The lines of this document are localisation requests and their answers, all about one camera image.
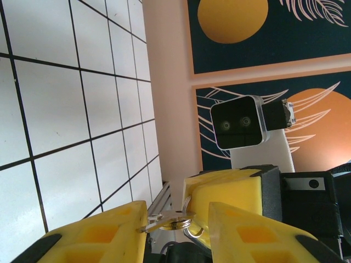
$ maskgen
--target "camera lens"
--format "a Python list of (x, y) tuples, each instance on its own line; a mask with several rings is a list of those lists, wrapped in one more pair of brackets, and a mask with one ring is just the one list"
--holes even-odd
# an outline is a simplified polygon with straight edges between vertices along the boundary
[(230, 129), (230, 123), (228, 121), (224, 121), (220, 124), (220, 128), (223, 130), (223, 131), (227, 131)]
[(240, 120), (240, 123), (241, 123), (242, 126), (248, 127), (248, 126), (250, 126), (250, 124), (251, 124), (251, 120), (250, 120), (249, 117), (244, 117), (244, 118), (242, 118), (242, 119)]

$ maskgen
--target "painting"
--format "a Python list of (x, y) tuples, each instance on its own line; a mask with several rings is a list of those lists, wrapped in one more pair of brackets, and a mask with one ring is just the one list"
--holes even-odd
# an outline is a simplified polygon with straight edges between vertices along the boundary
[(243, 95), (261, 96), (264, 103), (288, 99), (295, 125), (285, 129), (296, 171), (328, 170), (351, 160), (351, 71), (253, 83), (193, 87), (199, 132), (201, 170), (228, 169), (229, 151), (214, 137), (210, 108)]
[(351, 53), (351, 1), (186, 0), (195, 75)]

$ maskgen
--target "white tiled wall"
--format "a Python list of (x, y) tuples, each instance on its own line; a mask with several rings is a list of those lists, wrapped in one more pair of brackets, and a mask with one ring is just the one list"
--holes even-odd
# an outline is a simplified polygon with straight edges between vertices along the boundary
[(140, 0), (0, 1), (0, 262), (162, 189)]

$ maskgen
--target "dark teal background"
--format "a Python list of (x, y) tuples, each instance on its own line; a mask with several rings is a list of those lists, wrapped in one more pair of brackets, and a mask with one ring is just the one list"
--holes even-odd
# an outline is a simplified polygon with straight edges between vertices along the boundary
[[(317, 75), (317, 76), (309, 76), (309, 77), (299, 77), (299, 78), (290, 78), (290, 79), (279, 79), (276, 81), (265, 81), (265, 82), (257, 82), (257, 83), (248, 83), (248, 84), (239, 84), (239, 85), (228, 85), (222, 86), (222, 89), (229, 90), (231, 92), (240, 93), (243, 95), (271, 95), (275, 93), (282, 92), (288, 89), (288, 92), (285, 93), (281, 99), (288, 99), (294, 94), (302, 92), (306, 89), (313, 88), (324, 88), (327, 89), (330, 86), (341, 82), (339, 86), (334, 90), (334, 92), (338, 92), (343, 94), (344, 96), (351, 98), (351, 72), (341, 72), (341, 73), (331, 73), (325, 75)], [(196, 96), (206, 96), (211, 88), (197, 89)], [(220, 92), (213, 96), (212, 98), (218, 100), (230, 100), (235, 98), (233, 95), (229, 95), (224, 92)], [(211, 107), (215, 102), (209, 99), (196, 98), (197, 104), (201, 106)], [(197, 108), (197, 112), (199, 116), (205, 118), (208, 121), (211, 121), (210, 111), (204, 108)], [(209, 137), (212, 140), (215, 140), (213, 133), (199, 125), (200, 132), (205, 136)], [(200, 136), (201, 147), (207, 151), (213, 152), (217, 155), (221, 155), (220, 149), (218, 149), (217, 145), (206, 140), (204, 137)], [(222, 159), (219, 157), (214, 157), (209, 155), (208, 153), (201, 152), (202, 154), (202, 164), (203, 170), (219, 170), (219, 169), (229, 169), (231, 168), (230, 161), (226, 159)]]
[(343, 8), (343, 20), (349, 27), (322, 18), (310, 21), (298, 11), (299, 21), (288, 11), (285, 1), (282, 6), (279, 0), (268, 0), (267, 19), (255, 35), (240, 43), (219, 44), (206, 37), (200, 27), (200, 0), (188, 0), (194, 73), (351, 53), (351, 2), (332, 1)]

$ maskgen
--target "camera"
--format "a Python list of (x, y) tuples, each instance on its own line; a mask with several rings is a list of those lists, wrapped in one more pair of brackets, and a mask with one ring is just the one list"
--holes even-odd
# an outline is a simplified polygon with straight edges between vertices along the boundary
[(262, 144), (269, 139), (270, 130), (288, 128), (296, 121), (291, 103), (264, 104), (260, 96), (253, 95), (215, 104), (210, 114), (221, 150)]

